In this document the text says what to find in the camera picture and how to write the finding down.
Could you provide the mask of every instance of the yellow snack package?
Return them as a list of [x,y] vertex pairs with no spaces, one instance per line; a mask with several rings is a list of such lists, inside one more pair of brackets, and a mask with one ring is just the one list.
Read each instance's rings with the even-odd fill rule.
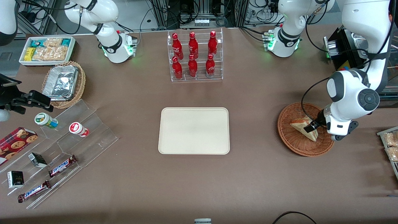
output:
[[26,49],[25,57],[23,58],[25,61],[32,61],[32,56],[35,53],[36,48],[28,47]]

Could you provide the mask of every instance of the red coca-cola bottle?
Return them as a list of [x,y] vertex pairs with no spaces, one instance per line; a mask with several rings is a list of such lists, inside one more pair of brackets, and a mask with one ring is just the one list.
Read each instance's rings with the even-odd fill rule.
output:
[[213,60],[213,54],[209,54],[207,56],[207,61],[206,61],[206,76],[208,78],[213,78],[214,76],[214,60]]
[[178,58],[173,56],[173,72],[176,79],[182,79],[182,66],[178,62]]
[[213,54],[213,56],[217,54],[217,39],[216,39],[216,32],[214,30],[210,32],[208,47],[209,47],[209,54]]
[[178,35],[176,33],[173,33],[172,38],[174,56],[177,56],[179,60],[182,60],[184,58],[184,54],[182,53],[182,45],[178,39]]
[[192,78],[195,78],[196,73],[198,72],[198,63],[196,62],[195,56],[193,54],[189,55],[188,67],[189,67],[189,75]]
[[189,54],[193,54],[195,59],[199,57],[199,47],[198,47],[198,41],[195,38],[195,33],[190,32],[189,33]]

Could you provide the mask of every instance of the cookie box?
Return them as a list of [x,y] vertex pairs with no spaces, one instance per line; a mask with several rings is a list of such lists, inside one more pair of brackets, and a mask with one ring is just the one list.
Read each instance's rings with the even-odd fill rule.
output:
[[0,140],[0,166],[37,138],[36,132],[19,127]]

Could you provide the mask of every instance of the table surface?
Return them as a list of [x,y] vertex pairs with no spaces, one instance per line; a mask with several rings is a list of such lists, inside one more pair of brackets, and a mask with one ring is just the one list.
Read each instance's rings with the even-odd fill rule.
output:
[[[309,26],[311,38],[335,26]],[[93,35],[76,36],[73,60],[84,69],[83,99],[120,139],[36,209],[26,210],[0,189],[1,223],[164,223],[195,218],[220,223],[271,223],[289,210],[318,223],[397,223],[398,182],[377,132],[398,124],[396,109],[377,109],[325,155],[291,152],[277,132],[277,118],[316,81],[334,72],[307,37],[289,58],[264,52],[240,29],[223,29],[224,80],[171,83],[167,32],[143,33],[137,56],[112,64]],[[19,89],[41,89],[48,67],[21,66]],[[331,101],[325,84],[306,100]],[[227,155],[163,155],[158,152],[160,113],[165,107],[225,107],[229,111]],[[0,123],[0,136],[18,126],[37,130],[29,108]],[[56,109],[52,115],[61,113]],[[311,223],[289,215],[280,223]]]

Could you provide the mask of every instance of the round wicker basket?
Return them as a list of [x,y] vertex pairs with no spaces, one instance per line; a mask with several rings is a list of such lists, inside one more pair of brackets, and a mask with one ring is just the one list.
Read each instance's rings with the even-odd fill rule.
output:
[[[79,69],[79,73],[77,76],[77,84],[75,87],[75,92],[74,92],[74,96],[73,96],[72,100],[70,100],[70,101],[51,101],[51,105],[53,105],[54,107],[59,108],[59,109],[66,109],[68,107],[73,106],[75,103],[77,103],[82,98],[82,95],[84,92],[84,85],[86,84],[86,75],[84,74],[82,67],[78,63],[73,62],[73,61],[68,61],[68,62],[59,64],[59,65],[56,65],[56,67],[67,66],[67,65],[76,66]],[[47,75],[44,78],[44,82],[42,84],[41,91],[43,91],[44,86],[46,85],[49,73],[50,73],[50,71],[47,72]]]
[[[321,111],[321,108],[313,104],[304,103],[303,106],[306,112],[313,118],[317,117]],[[282,141],[293,152],[303,156],[315,157],[325,154],[333,147],[334,141],[324,128],[317,129],[318,138],[316,142],[313,142],[290,126],[292,120],[303,117],[305,117],[305,114],[299,102],[290,104],[282,110],[278,118],[278,132]]]

